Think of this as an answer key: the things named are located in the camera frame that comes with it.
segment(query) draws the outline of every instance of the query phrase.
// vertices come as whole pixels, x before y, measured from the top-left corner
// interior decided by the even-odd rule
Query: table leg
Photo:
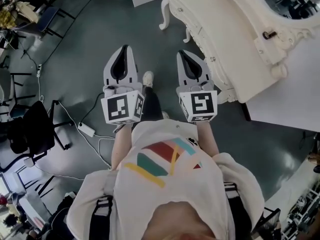
[[[169,0],[162,0],[161,3],[161,11],[163,16],[163,23],[159,25],[161,30],[165,30],[170,23],[170,8],[169,8]]]
[[[186,44],[191,40],[191,34],[187,27],[185,28],[185,34],[186,34],[186,39],[183,39],[183,42]]]

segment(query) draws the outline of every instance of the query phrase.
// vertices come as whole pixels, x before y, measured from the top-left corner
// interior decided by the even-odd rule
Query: concrete floor
[[[57,6],[76,16],[88,0],[58,0]],[[183,43],[185,26],[171,16],[168,29],[161,31],[161,0],[134,8],[132,0],[92,0],[77,17],[59,47],[43,66],[41,94],[44,106],[49,109],[51,101],[60,100],[78,123],[94,104],[103,88],[103,70],[110,56],[122,45],[132,47],[138,76],[146,71],[155,75],[154,89],[162,110],[172,119],[185,121],[178,104],[175,89],[178,85],[176,54],[184,49],[204,58],[191,41]],[[64,33],[72,20],[58,17],[53,30]],[[40,44],[33,45],[34,38],[23,40],[23,46],[38,63],[43,63],[60,39],[46,35]],[[23,51],[11,51],[11,72],[35,73],[34,64]],[[21,78],[25,86],[18,92],[37,93],[36,74]],[[67,114],[57,108],[57,121],[68,120]],[[105,123],[102,106],[96,108],[84,120],[98,135],[113,135],[114,126]],[[270,198],[299,168],[310,149],[310,139],[302,149],[299,141],[302,130],[262,122],[247,122],[237,102],[218,107],[218,115],[211,122],[221,152],[230,153],[237,162],[252,171],[261,185],[265,199]],[[75,127],[62,127],[58,132],[64,144],[71,142],[68,151],[56,145],[41,159],[38,165],[49,172],[83,178],[86,174],[103,170],[106,166],[78,134]],[[98,148],[99,138],[89,138]],[[102,141],[101,154],[110,161],[112,140]],[[79,182],[71,185],[77,189]]]

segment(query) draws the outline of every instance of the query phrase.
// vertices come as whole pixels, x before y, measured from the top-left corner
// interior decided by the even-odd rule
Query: black strap
[[[89,240],[109,240],[113,198],[107,195],[96,202],[90,222]]]
[[[241,197],[238,193],[237,185],[234,183],[225,183],[224,187],[233,217],[235,239],[249,239],[252,230],[252,222],[244,207],[244,204],[242,203]]]

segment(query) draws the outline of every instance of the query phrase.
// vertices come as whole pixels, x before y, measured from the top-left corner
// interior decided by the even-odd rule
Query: desk
[[[285,60],[286,79],[247,102],[254,121],[320,132],[320,27]]]
[[[160,29],[168,27],[170,11],[184,22],[206,57],[212,80],[222,91],[221,100],[245,103],[279,80],[261,59],[253,26],[233,0],[163,0],[161,7]]]

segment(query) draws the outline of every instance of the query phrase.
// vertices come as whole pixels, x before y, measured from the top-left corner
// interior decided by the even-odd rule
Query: power adapter
[[[95,135],[95,130],[84,124],[83,122],[79,123],[78,129],[84,134],[90,136],[91,138]]]

